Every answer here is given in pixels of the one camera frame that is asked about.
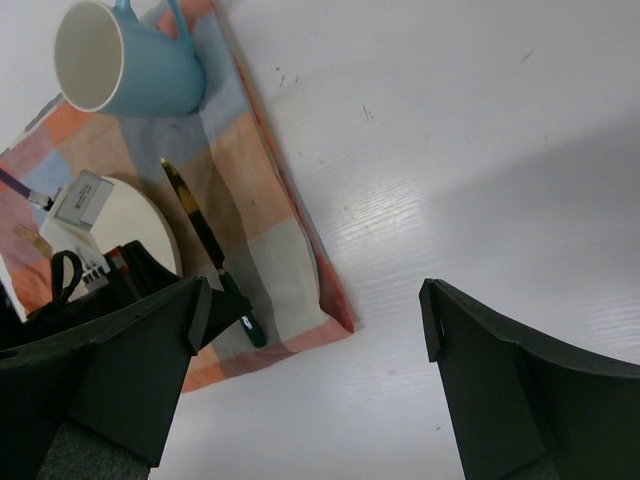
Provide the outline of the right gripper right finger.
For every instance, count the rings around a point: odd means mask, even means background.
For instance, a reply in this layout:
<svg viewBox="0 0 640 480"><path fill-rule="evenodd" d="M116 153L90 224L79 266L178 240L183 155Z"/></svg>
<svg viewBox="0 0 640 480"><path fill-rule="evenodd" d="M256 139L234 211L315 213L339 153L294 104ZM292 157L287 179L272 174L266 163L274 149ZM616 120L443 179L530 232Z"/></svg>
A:
<svg viewBox="0 0 640 480"><path fill-rule="evenodd" d="M419 292L468 479L636 479L639 368L508 318L451 284Z"/></svg>

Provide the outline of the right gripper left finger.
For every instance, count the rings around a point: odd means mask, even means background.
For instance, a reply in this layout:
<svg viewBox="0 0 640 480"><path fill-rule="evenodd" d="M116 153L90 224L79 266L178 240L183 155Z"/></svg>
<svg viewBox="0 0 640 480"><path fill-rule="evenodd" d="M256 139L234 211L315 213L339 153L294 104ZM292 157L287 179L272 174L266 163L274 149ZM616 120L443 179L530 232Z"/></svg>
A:
<svg viewBox="0 0 640 480"><path fill-rule="evenodd" d="M145 479L157 467L212 294L182 280L1 351L4 479Z"/></svg>

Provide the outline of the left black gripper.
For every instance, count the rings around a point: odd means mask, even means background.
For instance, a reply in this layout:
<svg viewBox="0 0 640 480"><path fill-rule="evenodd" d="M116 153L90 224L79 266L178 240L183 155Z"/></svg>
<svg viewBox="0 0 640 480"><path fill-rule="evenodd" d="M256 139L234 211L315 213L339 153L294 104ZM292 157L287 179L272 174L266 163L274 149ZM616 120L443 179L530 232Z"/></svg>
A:
<svg viewBox="0 0 640 480"><path fill-rule="evenodd" d="M103 256L109 270L92 276L80 256L63 250L49 260L51 301L21 322L1 310L1 343L24 345L50 338L102 317L123 315L131 305L149 307L138 323L175 331L191 345L206 345L250 313L250 303L229 281L222 291L205 279L194 284L158 263L139 241Z"/></svg>

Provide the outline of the cream ceramic plate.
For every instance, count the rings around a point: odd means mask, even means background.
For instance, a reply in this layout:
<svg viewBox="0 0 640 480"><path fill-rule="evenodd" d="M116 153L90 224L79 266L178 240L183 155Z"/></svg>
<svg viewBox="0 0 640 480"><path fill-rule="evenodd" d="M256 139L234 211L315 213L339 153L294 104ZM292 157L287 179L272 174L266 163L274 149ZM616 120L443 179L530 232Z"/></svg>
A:
<svg viewBox="0 0 640 480"><path fill-rule="evenodd" d="M128 183L105 176L113 184L95 224L91 229L103 253L116 246L138 240L167 270L181 275L182 260L175 235L158 207Z"/></svg>

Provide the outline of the gold fork green handle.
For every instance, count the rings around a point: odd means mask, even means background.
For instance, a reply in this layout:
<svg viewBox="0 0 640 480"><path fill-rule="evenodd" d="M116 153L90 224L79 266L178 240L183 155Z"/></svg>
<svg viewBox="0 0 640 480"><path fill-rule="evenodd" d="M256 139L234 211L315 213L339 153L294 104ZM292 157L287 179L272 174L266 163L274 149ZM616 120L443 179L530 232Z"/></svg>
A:
<svg viewBox="0 0 640 480"><path fill-rule="evenodd" d="M18 223L12 227L12 232L25 240L44 258L50 259L53 256L53 249L51 245L37 231Z"/></svg>

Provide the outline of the orange blue checkered cloth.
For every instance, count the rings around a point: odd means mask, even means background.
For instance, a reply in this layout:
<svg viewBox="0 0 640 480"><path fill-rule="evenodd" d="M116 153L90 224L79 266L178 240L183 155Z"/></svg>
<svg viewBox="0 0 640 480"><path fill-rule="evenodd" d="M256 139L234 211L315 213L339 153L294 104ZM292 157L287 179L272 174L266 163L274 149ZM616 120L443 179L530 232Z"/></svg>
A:
<svg viewBox="0 0 640 480"><path fill-rule="evenodd" d="M251 83L210 1L180 5L206 69L198 112L166 119L82 113L50 102L1 164L32 188L53 191L82 170L143 192L173 231L186 275L215 269L161 167L170 161L219 241L225 267L250 300L268 343L229 328L191 362L195 391L347 338L355 318L324 248L285 173Z"/></svg>

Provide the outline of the gold knife green handle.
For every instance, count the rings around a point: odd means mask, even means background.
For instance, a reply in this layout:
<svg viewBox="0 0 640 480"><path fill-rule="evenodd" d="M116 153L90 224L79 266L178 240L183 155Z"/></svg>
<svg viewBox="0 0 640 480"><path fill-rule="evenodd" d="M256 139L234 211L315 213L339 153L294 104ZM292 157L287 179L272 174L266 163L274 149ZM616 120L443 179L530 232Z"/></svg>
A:
<svg viewBox="0 0 640 480"><path fill-rule="evenodd" d="M218 278L224 291L242 297L242 293L235 280L224 267L225 255L223 250L206 221L194 195L189 190L179 171L168 160L161 158L160 162L196 235L217 270ZM252 307L249 307L248 312L240 317L240 323L254 347L263 348L267 345L267 336L256 319Z"/></svg>

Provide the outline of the light blue mug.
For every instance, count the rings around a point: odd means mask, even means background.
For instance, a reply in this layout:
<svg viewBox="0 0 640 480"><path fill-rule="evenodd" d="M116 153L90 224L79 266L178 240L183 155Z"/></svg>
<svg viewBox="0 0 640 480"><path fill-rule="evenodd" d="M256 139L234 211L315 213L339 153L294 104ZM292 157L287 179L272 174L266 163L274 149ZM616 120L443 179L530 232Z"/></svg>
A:
<svg viewBox="0 0 640 480"><path fill-rule="evenodd" d="M172 38L142 23L129 1L79 1L63 16L54 70L64 99L84 113L137 118L185 115L200 104L205 71L176 1Z"/></svg>

